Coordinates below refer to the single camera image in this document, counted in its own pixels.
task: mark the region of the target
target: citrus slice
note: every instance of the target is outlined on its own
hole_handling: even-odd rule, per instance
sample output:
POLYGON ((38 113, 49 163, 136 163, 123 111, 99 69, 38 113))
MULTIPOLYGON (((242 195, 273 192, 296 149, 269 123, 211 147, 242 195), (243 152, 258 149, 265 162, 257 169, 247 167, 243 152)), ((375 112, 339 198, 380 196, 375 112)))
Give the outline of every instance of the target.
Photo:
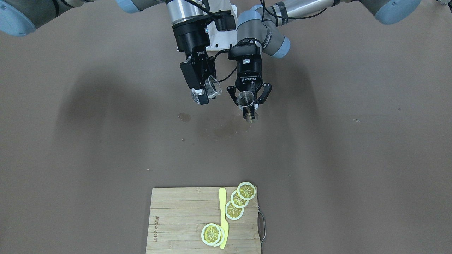
POLYGON ((237 195, 237 190, 235 190, 231 194, 231 204, 235 206, 236 208, 245 208, 248 205, 249 201, 244 200, 239 195, 237 195))
POLYGON ((220 246, 225 240, 226 233, 225 233, 225 230, 221 226, 220 226, 220 232, 221 232, 221 239, 216 245, 212 245, 213 247, 220 246))
POLYGON ((221 229, 219 225, 209 223, 202 228, 201 239, 203 243, 209 246, 213 246, 220 241, 220 238, 221 238, 221 229))
POLYGON ((230 220, 236 221, 240 219, 243 215, 243 211, 243 208, 236 208, 230 201, 226 204, 226 217, 230 220))
POLYGON ((237 187, 237 195, 244 200, 253 199, 256 196, 256 187, 249 182, 243 182, 237 187))

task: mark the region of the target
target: cutting board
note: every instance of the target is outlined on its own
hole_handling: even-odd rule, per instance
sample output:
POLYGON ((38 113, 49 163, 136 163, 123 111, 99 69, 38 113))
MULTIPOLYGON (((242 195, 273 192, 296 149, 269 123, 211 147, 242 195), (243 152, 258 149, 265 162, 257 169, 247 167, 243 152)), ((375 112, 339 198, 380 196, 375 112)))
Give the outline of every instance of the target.
MULTIPOLYGON (((207 223, 220 225, 219 188, 152 189, 146 254, 261 254, 257 195, 240 219, 227 219, 229 237, 224 249, 202 242, 201 230, 207 223)), ((228 202, 237 187, 225 188, 228 202)))

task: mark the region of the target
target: blue joint cap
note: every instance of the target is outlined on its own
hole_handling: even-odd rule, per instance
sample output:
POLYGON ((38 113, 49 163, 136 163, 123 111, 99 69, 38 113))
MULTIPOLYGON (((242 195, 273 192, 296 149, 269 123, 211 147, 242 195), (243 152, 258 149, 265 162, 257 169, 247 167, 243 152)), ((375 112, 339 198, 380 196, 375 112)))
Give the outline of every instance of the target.
POLYGON ((287 53, 289 53, 289 49, 290 49, 290 40, 289 38, 284 36, 284 41, 281 44, 281 47, 278 49, 278 51, 276 51, 276 53, 272 57, 283 58, 287 55, 287 53))
POLYGON ((140 12, 140 9, 138 9, 135 4, 132 2, 132 0, 116 0, 116 3, 121 7, 121 9, 127 13, 135 13, 140 12))
POLYGON ((255 6, 251 7, 250 10, 257 10, 259 8, 262 8, 262 5, 255 5, 255 6))
POLYGON ((261 20, 262 16, 259 14, 259 12, 255 10, 246 10, 242 12, 239 16, 239 23, 237 24, 237 27, 239 27, 241 24, 245 23, 246 21, 250 21, 253 19, 261 20))
POLYGON ((408 17, 421 0, 392 0, 375 14, 375 18, 385 25, 391 25, 408 17))
POLYGON ((36 26, 23 13, 0 0, 0 30, 17 37, 36 31, 36 26))

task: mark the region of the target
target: robotic arm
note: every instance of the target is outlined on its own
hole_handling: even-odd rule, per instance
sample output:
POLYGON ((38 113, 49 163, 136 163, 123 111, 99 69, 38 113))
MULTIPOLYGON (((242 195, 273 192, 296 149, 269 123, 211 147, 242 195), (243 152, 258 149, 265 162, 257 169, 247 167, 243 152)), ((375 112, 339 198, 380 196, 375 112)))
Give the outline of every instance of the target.
MULTIPOLYGON (((0 30, 25 36, 60 14, 94 1, 0 0, 0 30)), ((229 3, 229 0, 217 1, 229 3)), ((206 47, 211 44, 207 26, 215 22, 219 32, 237 30, 237 44, 225 50, 228 58, 237 62, 235 85, 229 86, 227 91, 243 110, 244 119, 251 122, 256 119, 255 111, 259 105, 264 104, 272 91, 271 84, 264 83, 262 78, 262 52, 282 58, 290 49, 290 40, 278 31, 278 27, 293 20, 317 16, 341 2, 353 1, 361 2, 381 23, 394 24, 412 13, 421 0, 285 0, 272 6, 265 6, 265 1, 260 0, 260 5, 239 16, 237 26, 230 10, 211 12, 208 0, 116 0, 128 13, 165 2, 178 50, 185 53, 180 68, 192 98, 198 104, 207 104, 221 93, 214 57, 206 52, 206 47)), ((449 0, 440 2, 450 4, 449 0)))

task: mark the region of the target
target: metal handle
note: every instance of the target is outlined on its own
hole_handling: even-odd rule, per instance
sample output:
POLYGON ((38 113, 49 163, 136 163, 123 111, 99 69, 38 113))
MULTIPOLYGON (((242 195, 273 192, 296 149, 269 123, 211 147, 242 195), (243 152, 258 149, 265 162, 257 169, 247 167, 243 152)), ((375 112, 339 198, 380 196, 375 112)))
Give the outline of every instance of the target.
POLYGON ((259 216, 262 218, 262 224, 264 226, 264 235, 262 236, 262 238, 260 237, 260 234, 259 234, 260 246, 262 247, 262 244, 264 243, 265 237, 267 236, 267 225, 265 224, 265 216, 262 213, 262 210, 260 209, 260 207, 257 207, 257 209, 258 209, 259 216))

